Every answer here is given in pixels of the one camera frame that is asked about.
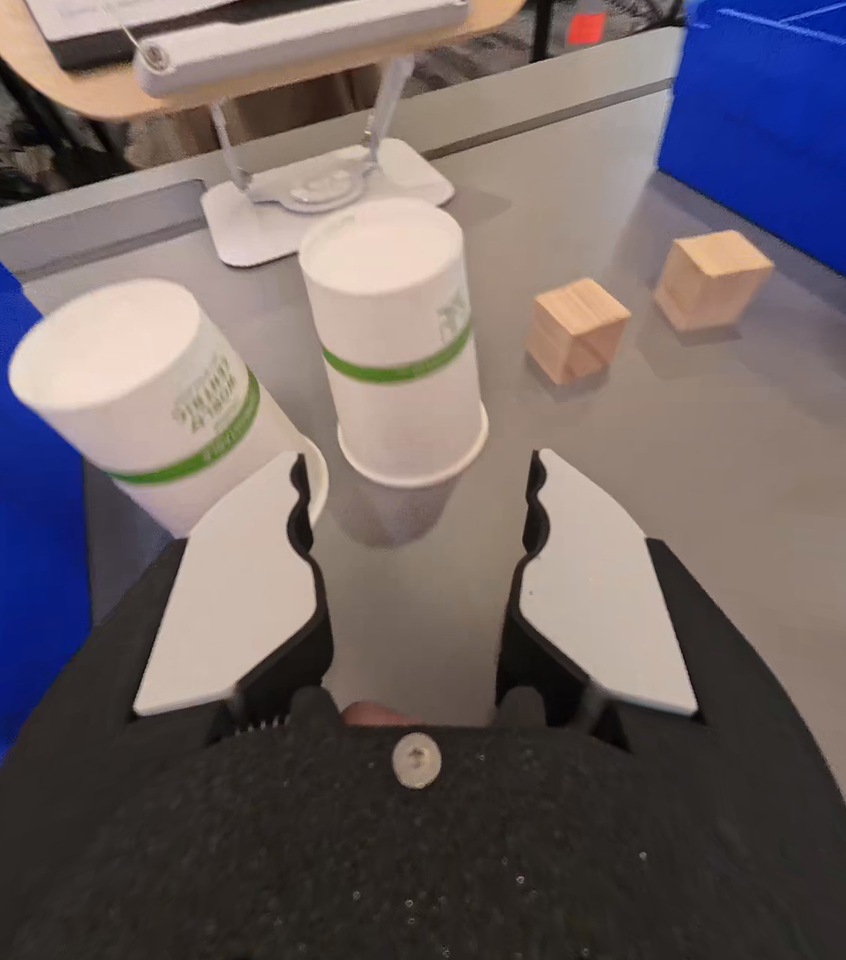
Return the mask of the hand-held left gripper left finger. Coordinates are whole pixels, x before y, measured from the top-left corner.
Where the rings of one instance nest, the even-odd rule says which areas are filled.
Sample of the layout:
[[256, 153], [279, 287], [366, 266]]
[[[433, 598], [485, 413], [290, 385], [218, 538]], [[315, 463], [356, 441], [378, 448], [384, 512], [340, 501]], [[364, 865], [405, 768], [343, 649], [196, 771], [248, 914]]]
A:
[[134, 713], [225, 704], [276, 719], [333, 662], [311, 522], [329, 492], [323, 454], [279, 453], [193, 527], [141, 676]]

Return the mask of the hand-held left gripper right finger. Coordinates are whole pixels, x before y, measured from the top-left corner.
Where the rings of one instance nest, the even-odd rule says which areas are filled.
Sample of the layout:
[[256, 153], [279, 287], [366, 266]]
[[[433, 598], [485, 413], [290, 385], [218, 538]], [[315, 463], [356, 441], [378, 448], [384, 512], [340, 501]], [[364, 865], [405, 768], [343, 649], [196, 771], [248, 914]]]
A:
[[603, 488], [549, 448], [530, 458], [524, 555], [497, 660], [498, 716], [620, 731], [618, 709], [693, 720], [699, 704], [649, 540]]

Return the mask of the white green-banded paper cup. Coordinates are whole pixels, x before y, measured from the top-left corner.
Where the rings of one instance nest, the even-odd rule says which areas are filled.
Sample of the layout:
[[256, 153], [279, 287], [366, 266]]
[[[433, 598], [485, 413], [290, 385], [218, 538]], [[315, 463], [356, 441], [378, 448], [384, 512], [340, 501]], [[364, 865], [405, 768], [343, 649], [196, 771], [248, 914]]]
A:
[[286, 451], [305, 455], [310, 521], [325, 507], [322, 452], [178, 283], [82, 294], [21, 338], [7, 375], [24, 406], [175, 538]]
[[437, 486], [484, 448], [461, 226], [418, 198], [318, 222], [298, 249], [346, 461], [391, 489]]

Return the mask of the wooden cube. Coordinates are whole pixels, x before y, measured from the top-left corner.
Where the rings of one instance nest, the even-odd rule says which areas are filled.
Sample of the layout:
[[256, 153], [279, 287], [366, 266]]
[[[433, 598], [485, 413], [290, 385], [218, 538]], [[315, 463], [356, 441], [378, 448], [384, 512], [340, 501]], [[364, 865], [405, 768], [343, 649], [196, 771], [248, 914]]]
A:
[[654, 300], [680, 332], [734, 326], [775, 271], [774, 262], [729, 229], [672, 241]]
[[526, 351], [549, 381], [568, 386], [614, 361], [631, 311], [594, 279], [538, 294]]

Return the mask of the wooden display board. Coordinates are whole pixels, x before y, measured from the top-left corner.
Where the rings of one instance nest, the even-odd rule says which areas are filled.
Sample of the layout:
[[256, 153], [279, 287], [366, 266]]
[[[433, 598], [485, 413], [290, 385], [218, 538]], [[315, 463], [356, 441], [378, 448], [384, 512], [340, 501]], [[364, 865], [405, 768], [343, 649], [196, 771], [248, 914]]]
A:
[[473, 1], [467, 19], [453, 28], [379, 41], [155, 98], [142, 90], [128, 64], [74, 73], [62, 70], [25, 3], [0, 1], [0, 58], [34, 90], [74, 113], [101, 121], [128, 121], [234, 100], [359, 66], [381, 65], [403, 54], [456, 45], [496, 30], [523, 6], [520, 1]]

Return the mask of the white board stand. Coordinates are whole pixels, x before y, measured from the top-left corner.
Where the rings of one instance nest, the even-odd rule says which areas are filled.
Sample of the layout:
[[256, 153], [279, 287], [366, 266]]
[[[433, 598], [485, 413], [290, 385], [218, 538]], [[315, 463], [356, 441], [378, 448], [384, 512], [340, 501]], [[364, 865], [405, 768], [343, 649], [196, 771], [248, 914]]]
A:
[[[216, 21], [142, 40], [133, 68], [147, 94], [176, 94], [365, 43], [456, 27], [468, 7], [456, 1], [335, 2], [243, 24]], [[411, 54], [385, 67], [359, 143], [260, 174], [241, 168], [222, 102], [211, 103], [230, 180], [208, 189], [201, 207], [223, 264], [243, 269], [290, 257], [313, 224], [370, 200], [412, 198], [440, 207], [453, 198], [453, 186], [417, 150], [388, 136], [413, 67]]]

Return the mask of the printed instruction sheet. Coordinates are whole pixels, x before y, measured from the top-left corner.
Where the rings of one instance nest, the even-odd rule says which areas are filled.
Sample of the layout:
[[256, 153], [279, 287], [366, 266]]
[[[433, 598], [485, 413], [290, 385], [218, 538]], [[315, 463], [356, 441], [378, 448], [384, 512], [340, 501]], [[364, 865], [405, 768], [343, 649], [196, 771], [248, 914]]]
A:
[[200, 17], [231, 1], [26, 1], [47, 42], [63, 42]]

